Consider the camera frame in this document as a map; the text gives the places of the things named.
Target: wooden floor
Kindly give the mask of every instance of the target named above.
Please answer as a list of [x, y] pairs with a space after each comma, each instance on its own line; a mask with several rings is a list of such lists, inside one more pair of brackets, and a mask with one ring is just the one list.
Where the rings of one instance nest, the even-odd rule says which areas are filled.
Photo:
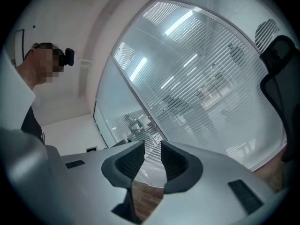
[[[274, 191], [278, 192], [283, 187], [283, 162], [278, 153], [266, 165], [254, 172], [256, 176], [264, 180]], [[163, 199], [162, 188], [151, 187], [145, 183], [134, 181], [132, 184], [133, 200], [136, 215], [144, 221]]]

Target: glass wall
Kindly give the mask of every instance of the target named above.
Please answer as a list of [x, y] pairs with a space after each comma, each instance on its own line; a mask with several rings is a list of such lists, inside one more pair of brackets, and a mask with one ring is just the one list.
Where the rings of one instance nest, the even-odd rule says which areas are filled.
[[281, 149], [284, 131], [260, 91], [267, 70], [237, 34], [198, 7], [156, 0], [113, 58], [169, 140], [254, 169]]
[[145, 111], [137, 102], [127, 86], [112, 58], [109, 58], [97, 92], [94, 113], [96, 123], [100, 124], [99, 114], [103, 116], [108, 131], [99, 127], [103, 138], [112, 147], [123, 139], [145, 141], [145, 161], [139, 171], [149, 184], [163, 187], [166, 183], [165, 169], [161, 163], [161, 135], [151, 123]]

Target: white shirt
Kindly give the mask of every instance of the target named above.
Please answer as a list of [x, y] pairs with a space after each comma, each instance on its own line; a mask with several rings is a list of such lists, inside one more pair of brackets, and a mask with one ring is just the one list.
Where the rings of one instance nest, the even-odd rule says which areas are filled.
[[35, 95], [27, 86], [6, 51], [0, 54], [0, 127], [21, 129]]

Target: chair backrest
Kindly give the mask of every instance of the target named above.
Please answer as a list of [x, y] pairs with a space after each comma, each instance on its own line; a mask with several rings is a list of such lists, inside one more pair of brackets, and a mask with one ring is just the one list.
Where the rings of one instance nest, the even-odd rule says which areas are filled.
[[300, 51], [286, 36], [278, 36], [261, 54], [269, 72], [261, 90], [279, 114], [287, 137], [282, 161], [295, 158], [300, 142]]

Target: black chair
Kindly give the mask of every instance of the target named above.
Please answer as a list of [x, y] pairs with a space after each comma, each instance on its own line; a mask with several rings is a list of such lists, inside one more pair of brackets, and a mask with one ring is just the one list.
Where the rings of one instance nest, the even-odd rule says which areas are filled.
[[[261, 90], [279, 114], [285, 128], [287, 146], [282, 161], [288, 167], [297, 159], [300, 143], [300, 51], [286, 36], [278, 36], [261, 54], [269, 72]], [[287, 185], [294, 176], [289, 177]]]

